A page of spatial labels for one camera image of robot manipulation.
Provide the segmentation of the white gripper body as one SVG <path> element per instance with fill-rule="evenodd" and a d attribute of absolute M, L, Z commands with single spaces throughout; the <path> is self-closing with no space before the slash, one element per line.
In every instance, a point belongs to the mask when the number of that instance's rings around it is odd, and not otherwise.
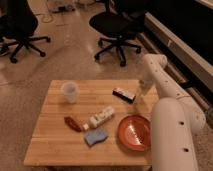
<path fill-rule="evenodd" d="M 139 103 L 150 91 L 153 86 L 152 81 L 141 79 L 138 81 L 138 87 L 136 90 L 135 103 Z"/>

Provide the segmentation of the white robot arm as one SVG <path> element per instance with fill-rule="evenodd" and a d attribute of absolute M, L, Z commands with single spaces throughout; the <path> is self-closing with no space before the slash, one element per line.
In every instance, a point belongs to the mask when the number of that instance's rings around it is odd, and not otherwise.
<path fill-rule="evenodd" d="M 193 134 L 204 128 L 204 112 L 165 71 L 165 55 L 146 54 L 141 63 L 143 94 L 155 85 L 159 97 L 151 111 L 152 171 L 199 171 Z"/>

